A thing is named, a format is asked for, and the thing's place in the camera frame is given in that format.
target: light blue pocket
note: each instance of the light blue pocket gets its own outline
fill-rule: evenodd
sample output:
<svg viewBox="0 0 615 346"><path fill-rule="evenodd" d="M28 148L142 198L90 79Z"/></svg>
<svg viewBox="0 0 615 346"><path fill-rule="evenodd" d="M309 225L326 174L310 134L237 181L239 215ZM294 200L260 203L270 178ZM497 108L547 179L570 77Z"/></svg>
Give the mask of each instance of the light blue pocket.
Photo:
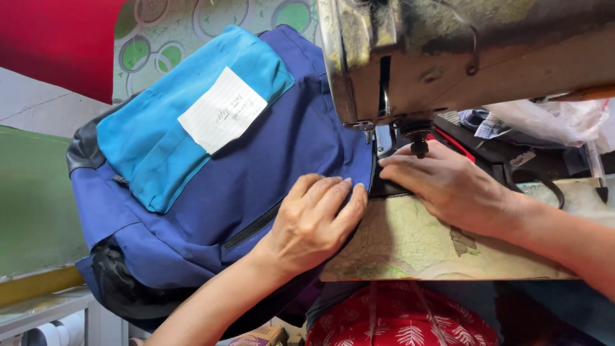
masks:
<svg viewBox="0 0 615 346"><path fill-rule="evenodd" d="M98 146L149 211L169 211L210 155L177 118L207 92L225 67L275 102L295 80L267 43L238 26L208 42L97 126Z"/></svg>

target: left hand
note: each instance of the left hand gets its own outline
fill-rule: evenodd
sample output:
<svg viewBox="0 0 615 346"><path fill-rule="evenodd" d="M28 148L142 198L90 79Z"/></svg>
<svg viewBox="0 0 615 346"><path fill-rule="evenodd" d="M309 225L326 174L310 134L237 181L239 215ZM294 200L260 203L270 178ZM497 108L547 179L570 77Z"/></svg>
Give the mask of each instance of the left hand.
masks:
<svg viewBox="0 0 615 346"><path fill-rule="evenodd" d="M343 245L367 207L367 190L357 184L350 201L338 213L351 188L351 182L340 177L301 176L253 255L273 264L287 279L327 260Z"/></svg>

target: yellow bar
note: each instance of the yellow bar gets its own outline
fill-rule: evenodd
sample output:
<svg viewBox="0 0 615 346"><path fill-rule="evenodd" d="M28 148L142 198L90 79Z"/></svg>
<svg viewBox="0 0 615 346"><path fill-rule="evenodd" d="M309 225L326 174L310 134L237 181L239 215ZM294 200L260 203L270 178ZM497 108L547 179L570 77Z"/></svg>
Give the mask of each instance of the yellow bar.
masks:
<svg viewBox="0 0 615 346"><path fill-rule="evenodd" d="M84 284L75 266L0 283L0 307Z"/></svg>

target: black zipper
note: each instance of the black zipper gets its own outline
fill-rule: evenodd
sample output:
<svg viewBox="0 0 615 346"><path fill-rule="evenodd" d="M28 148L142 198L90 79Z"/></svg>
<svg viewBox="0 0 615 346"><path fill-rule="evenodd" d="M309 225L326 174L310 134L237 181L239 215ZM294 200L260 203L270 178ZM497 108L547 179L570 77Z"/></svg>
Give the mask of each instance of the black zipper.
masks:
<svg viewBox="0 0 615 346"><path fill-rule="evenodd" d="M266 225L276 218L277 212L280 210L280 205L282 205L282 198L275 206L271 207L270 210L261 215L258 219L254 220L250 225L245 227L243 230L239 231L236 235L230 237L227 241L222 244L222 247L229 250L234 246L239 245L244 240L248 239L256 232L260 231Z"/></svg>

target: worn table surface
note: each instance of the worn table surface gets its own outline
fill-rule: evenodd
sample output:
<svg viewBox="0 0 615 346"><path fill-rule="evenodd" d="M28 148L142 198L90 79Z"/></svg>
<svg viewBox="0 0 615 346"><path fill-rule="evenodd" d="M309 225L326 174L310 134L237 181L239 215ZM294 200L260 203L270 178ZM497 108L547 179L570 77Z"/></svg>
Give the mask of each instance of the worn table surface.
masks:
<svg viewBox="0 0 615 346"><path fill-rule="evenodd" d="M615 226L615 175L608 176L609 205L592 179L560 180L565 210ZM541 183L520 185L533 198L557 205ZM559 264L498 239L452 231L429 215L414 196L370 201L352 241L326 267L320 279L343 280L522 280L571 278Z"/></svg>

